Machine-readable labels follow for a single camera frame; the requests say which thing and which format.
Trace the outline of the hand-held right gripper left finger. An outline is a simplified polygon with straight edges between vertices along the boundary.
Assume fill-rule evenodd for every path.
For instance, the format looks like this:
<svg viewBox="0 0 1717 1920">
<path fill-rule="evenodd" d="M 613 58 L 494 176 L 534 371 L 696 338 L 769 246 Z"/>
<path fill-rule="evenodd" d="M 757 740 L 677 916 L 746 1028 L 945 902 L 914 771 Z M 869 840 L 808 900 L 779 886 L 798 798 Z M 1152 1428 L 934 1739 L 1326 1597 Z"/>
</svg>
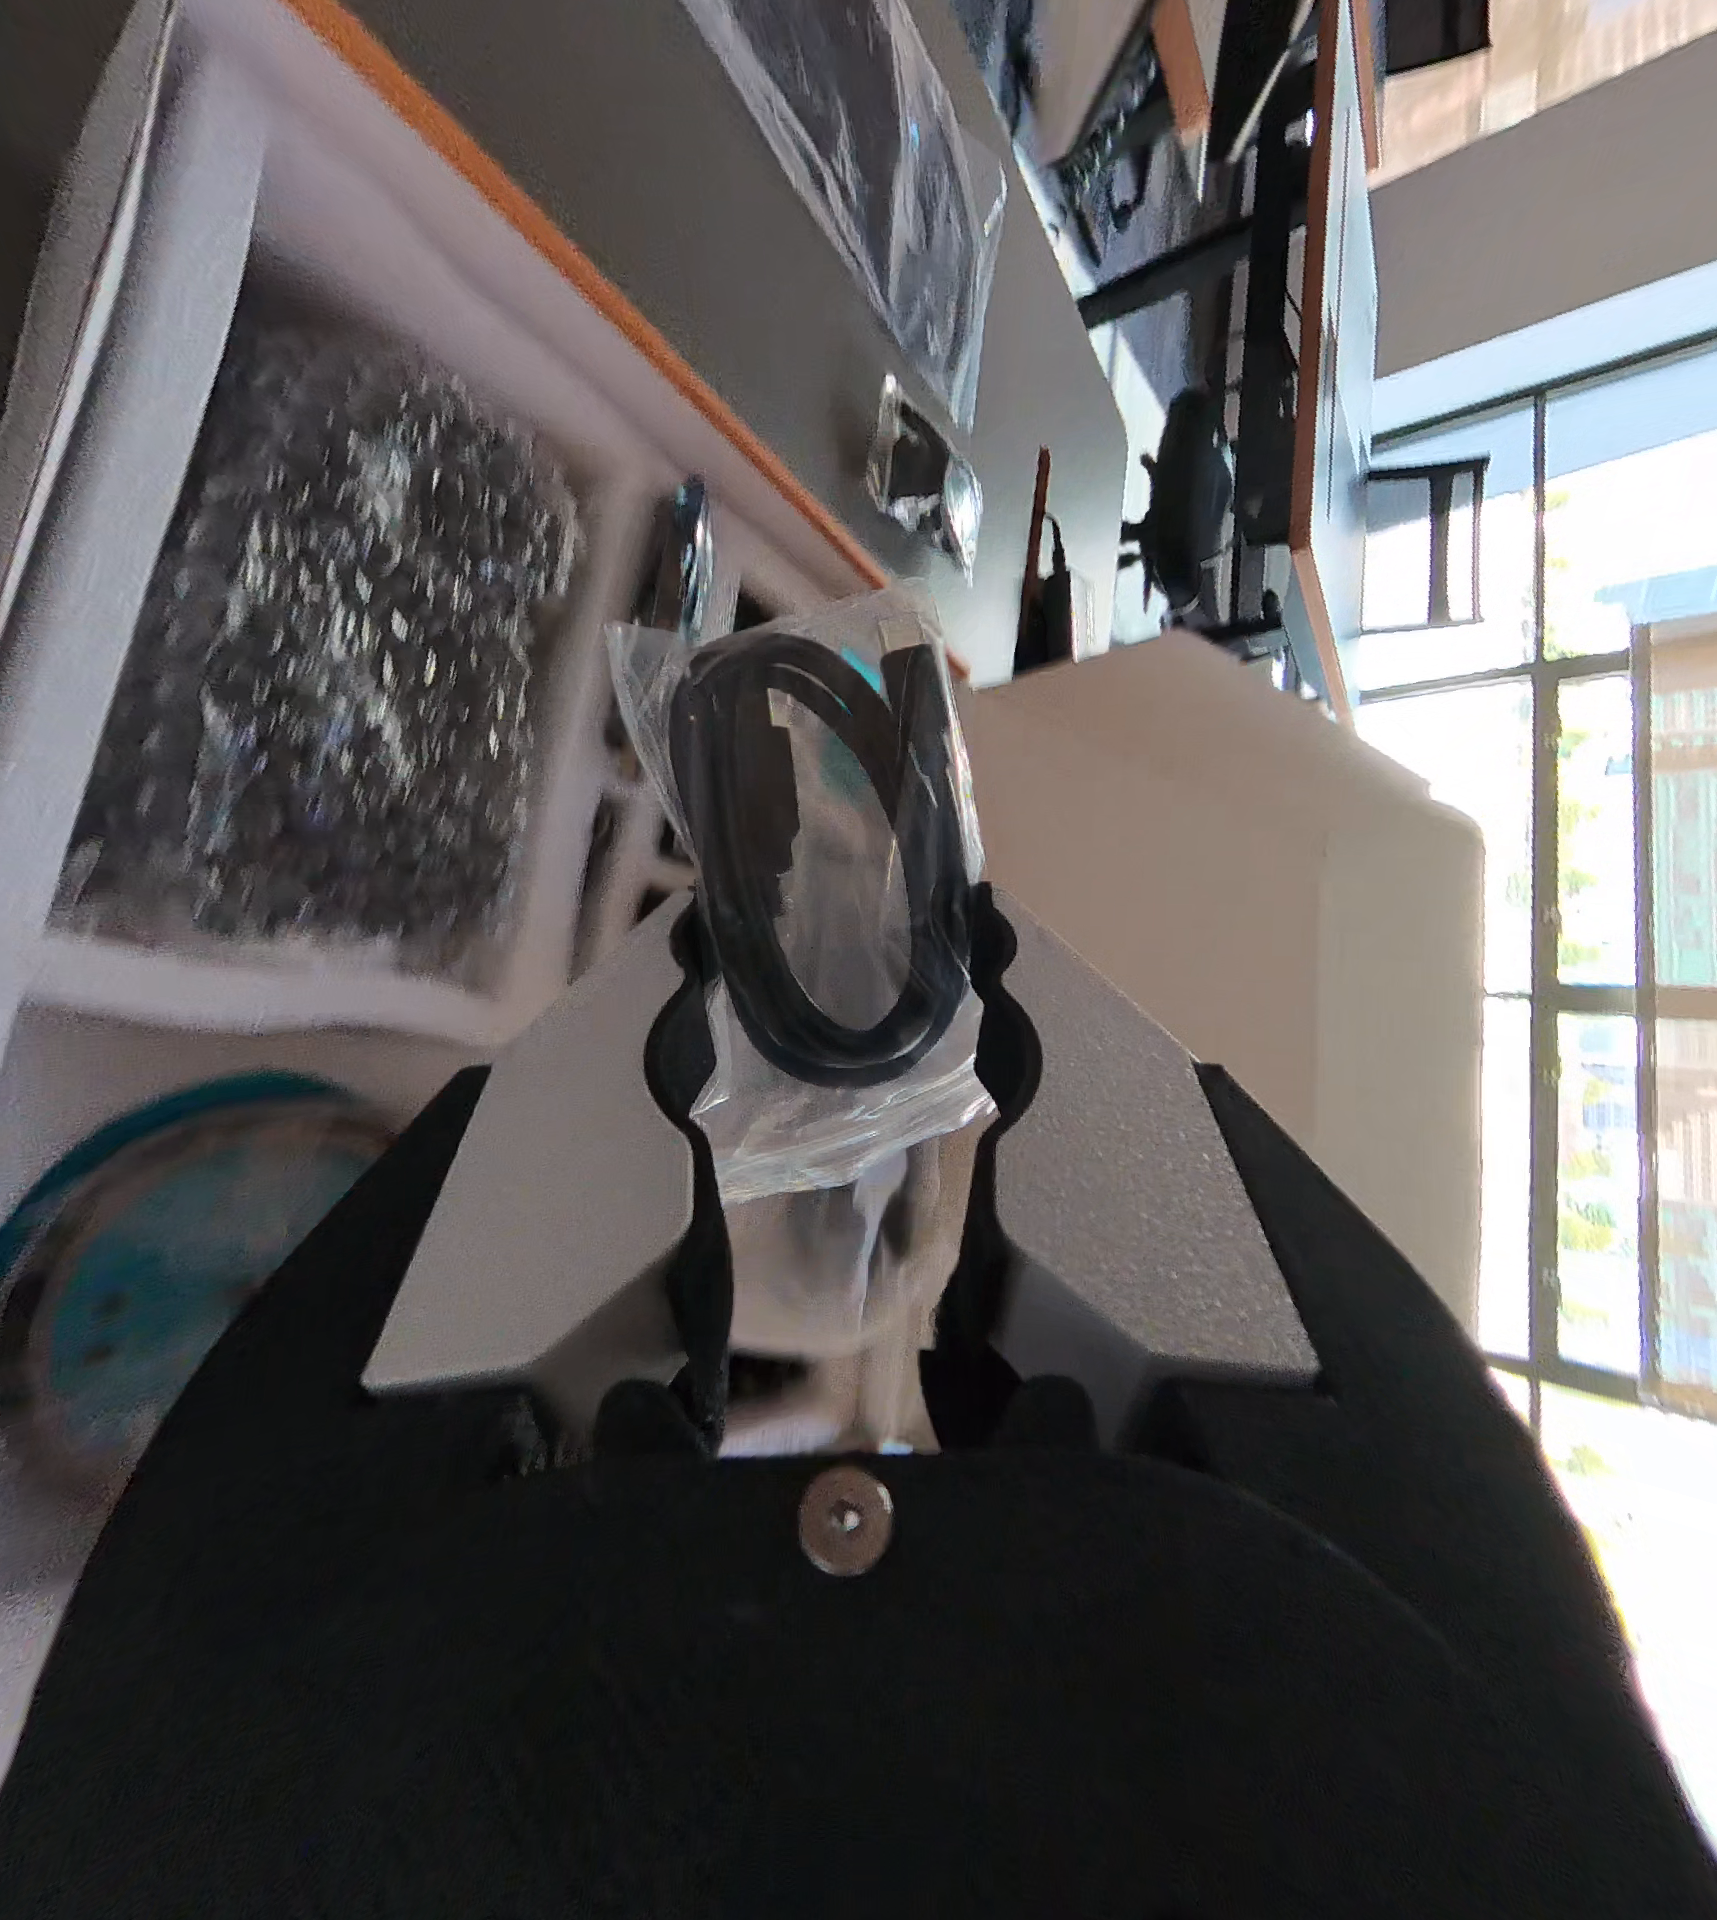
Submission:
<svg viewBox="0 0 1717 1920">
<path fill-rule="evenodd" d="M 732 1269 L 705 1138 L 693 893 L 674 893 L 487 1071 L 370 1394 L 522 1383 L 589 1437 L 615 1383 L 684 1380 L 717 1442 Z"/>
</svg>

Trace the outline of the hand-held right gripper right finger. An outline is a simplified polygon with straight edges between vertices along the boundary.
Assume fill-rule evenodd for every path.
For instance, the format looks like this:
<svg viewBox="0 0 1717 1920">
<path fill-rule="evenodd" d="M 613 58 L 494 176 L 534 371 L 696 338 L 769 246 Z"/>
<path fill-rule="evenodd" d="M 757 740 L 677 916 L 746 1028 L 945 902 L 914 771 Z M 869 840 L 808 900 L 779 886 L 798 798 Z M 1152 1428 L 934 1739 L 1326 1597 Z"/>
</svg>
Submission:
<svg viewBox="0 0 1717 1920">
<path fill-rule="evenodd" d="M 1040 1378 L 1076 1383 L 1103 1445 L 1172 1382 L 1319 1388 L 1191 1050 L 996 885 L 974 893 L 970 983 L 993 1116 L 936 1313 L 938 1444 L 989 1444 Z"/>
</svg>

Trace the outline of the orange cardboard box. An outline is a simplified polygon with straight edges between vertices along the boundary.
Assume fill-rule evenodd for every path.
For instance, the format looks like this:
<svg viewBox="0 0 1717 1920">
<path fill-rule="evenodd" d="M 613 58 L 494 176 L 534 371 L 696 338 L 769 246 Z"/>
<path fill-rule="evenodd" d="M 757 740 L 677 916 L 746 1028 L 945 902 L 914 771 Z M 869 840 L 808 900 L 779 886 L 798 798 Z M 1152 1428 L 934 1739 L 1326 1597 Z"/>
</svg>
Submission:
<svg viewBox="0 0 1717 1920">
<path fill-rule="evenodd" d="M 78 138 L 127 34 L 158 14 L 258 52 L 296 19 L 620 329 L 713 400 L 732 445 L 870 557 L 651 321 L 420 88 L 351 3 L 0 3 L 0 428 Z M 965 695 L 991 873 L 1207 1061 L 1222 1064 L 1473 1307 L 1478 871 L 1473 823 L 1423 780 L 1202 642 Z"/>
</svg>

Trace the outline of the clear zip bag of cables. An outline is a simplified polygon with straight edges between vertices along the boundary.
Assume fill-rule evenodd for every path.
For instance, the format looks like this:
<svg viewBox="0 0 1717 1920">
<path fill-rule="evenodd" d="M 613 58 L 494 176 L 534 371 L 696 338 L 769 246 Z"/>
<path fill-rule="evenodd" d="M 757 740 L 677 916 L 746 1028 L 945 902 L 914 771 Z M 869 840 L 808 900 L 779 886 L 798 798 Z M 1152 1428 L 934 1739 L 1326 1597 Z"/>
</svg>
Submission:
<svg viewBox="0 0 1717 1920">
<path fill-rule="evenodd" d="M 729 1204 L 846 1187 L 996 1114 L 986 852 L 939 610 L 895 585 L 712 638 L 606 626 L 620 721 L 696 869 Z"/>
</svg>

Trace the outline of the small clear parts bag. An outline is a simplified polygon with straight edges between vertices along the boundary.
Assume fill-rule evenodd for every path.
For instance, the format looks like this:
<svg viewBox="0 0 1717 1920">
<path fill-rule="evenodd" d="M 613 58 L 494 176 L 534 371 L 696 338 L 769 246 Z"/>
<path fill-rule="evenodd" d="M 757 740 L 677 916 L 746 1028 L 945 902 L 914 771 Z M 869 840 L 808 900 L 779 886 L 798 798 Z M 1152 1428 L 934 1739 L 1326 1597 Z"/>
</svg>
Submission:
<svg viewBox="0 0 1717 1920">
<path fill-rule="evenodd" d="M 882 516 L 974 579 L 986 519 L 979 469 L 895 372 L 879 386 L 867 488 Z"/>
</svg>

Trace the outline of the white foam insert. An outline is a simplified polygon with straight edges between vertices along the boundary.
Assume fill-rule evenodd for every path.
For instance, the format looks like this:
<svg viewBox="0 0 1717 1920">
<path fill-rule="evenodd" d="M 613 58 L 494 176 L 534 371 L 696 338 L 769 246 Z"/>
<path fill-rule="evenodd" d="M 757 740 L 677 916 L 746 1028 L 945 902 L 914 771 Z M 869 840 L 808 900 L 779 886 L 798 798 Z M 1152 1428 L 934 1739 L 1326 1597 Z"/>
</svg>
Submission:
<svg viewBox="0 0 1717 1920">
<path fill-rule="evenodd" d="M 722 498 L 725 593 L 782 612 L 879 583 L 784 466 L 631 340 L 612 298 L 487 202 L 296 19 L 258 52 L 158 14 L 78 138 L 0 428 L 0 1226 L 65 1145 L 199 1081 L 311 1071 L 411 1119 L 567 985 L 606 667 L 650 509 Z M 52 924 L 61 861 L 242 291 L 373 326 L 534 424 L 589 505 L 586 585 L 543 685 L 558 757 L 510 933 L 458 983 L 377 962 L 192 957 Z M 0 1778 L 97 1520 L 0 1442 Z"/>
</svg>

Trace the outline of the grey office desk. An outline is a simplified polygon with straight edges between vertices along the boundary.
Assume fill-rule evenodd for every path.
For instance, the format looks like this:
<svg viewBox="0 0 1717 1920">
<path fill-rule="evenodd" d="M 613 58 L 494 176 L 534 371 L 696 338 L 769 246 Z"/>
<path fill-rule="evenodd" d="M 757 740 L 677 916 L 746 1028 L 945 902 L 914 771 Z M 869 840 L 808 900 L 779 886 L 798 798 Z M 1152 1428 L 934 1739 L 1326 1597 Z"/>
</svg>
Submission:
<svg viewBox="0 0 1717 1920">
<path fill-rule="evenodd" d="M 1235 531 L 1198 614 L 1172 626 L 1354 728 L 1347 655 L 1364 629 L 1379 155 L 1371 3 L 1146 3 L 1164 117 L 1198 146 L 1224 214 L 1079 295 L 1088 329 L 1169 300 L 1212 315 L 1224 352 Z"/>
</svg>

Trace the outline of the bubble wrap bundle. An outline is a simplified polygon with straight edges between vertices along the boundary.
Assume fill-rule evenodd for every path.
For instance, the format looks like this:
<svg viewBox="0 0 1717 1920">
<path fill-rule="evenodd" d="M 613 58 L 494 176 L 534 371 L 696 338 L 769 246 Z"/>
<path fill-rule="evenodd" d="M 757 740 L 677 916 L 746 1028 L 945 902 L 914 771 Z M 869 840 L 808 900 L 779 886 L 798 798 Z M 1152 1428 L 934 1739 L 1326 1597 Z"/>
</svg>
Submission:
<svg viewBox="0 0 1717 1920">
<path fill-rule="evenodd" d="M 584 554 L 532 426 L 377 333 L 244 303 L 56 924 L 467 980 L 513 899 Z"/>
</svg>

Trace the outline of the black office chair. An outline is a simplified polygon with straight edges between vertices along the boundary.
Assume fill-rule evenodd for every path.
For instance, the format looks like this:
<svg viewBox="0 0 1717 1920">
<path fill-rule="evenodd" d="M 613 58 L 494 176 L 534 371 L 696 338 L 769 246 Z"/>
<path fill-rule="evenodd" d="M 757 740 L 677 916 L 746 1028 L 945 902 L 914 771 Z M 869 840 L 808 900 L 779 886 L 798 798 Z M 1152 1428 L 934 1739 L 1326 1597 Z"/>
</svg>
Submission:
<svg viewBox="0 0 1717 1920">
<path fill-rule="evenodd" d="M 1143 455 L 1150 495 L 1140 519 L 1119 526 L 1119 567 L 1143 573 L 1145 597 L 1160 593 L 1171 623 L 1198 614 L 1212 567 L 1235 531 L 1235 452 L 1224 397 L 1186 386 L 1164 410 L 1157 453 Z"/>
</svg>

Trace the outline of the wooden chair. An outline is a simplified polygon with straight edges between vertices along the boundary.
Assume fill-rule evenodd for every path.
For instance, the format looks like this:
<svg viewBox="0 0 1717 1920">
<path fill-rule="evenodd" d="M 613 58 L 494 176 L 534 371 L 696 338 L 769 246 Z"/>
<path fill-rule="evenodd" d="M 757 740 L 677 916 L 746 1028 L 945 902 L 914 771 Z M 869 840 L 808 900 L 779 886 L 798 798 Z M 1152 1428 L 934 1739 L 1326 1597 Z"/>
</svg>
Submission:
<svg viewBox="0 0 1717 1920">
<path fill-rule="evenodd" d="M 1367 638 L 1483 619 L 1486 481 L 1486 453 L 1374 466 L 1366 486 Z"/>
</svg>

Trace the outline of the clear plastic bag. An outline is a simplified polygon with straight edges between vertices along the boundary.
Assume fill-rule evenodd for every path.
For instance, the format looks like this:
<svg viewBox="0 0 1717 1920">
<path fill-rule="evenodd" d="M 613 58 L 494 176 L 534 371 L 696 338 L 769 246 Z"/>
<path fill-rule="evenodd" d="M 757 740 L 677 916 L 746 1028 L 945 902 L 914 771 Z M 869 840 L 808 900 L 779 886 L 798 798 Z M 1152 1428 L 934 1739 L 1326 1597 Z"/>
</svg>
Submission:
<svg viewBox="0 0 1717 1920">
<path fill-rule="evenodd" d="M 1008 184 L 905 2 L 687 2 L 786 179 L 972 431 Z"/>
</svg>

